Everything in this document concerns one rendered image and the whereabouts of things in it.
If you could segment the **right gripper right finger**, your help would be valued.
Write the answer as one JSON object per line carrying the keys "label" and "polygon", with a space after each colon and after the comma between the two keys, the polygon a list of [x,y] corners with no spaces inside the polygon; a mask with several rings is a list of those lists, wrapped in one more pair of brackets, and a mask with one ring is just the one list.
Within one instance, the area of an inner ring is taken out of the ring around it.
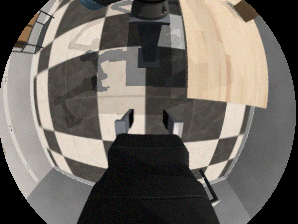
{"label": "right gripper right finger", "polygon": [[177,120],[176,117],[174,117],[172,113],[168,111],[168,109],[164,109],[162,123],[164,123],[165,128],[168,129],[169,135],[178,135],[181,137],[184,123],[182,123],[181,120]]}

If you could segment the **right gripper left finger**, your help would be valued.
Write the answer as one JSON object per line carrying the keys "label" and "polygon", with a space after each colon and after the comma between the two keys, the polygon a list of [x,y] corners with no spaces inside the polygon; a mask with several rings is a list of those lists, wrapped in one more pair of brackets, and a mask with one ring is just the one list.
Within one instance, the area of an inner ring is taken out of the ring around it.
{"label": "right gripper left finger", "polygon": [[121,119],[114,121],[114,129],[116,129],[116,137],[120,133],[128,133],[129,129],[132,128],[134,121],[134,109],[129,109]]}

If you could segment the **brown cardboard box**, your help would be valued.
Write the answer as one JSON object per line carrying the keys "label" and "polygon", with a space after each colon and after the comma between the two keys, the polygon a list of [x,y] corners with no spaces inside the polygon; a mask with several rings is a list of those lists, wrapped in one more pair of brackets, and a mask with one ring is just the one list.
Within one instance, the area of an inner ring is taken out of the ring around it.
{"label": "brown cardboard box", "polygon": [[235,10],[237,10],[238,14],[242,16],[242,19],[245,20],[245,23],[250,22],[250,20],[255,19],[255,16],[259,15],[258,12],[255,12],[254,8],[246,2],[246,0],[241,0],[241,2],[238,2],[233,7]]}

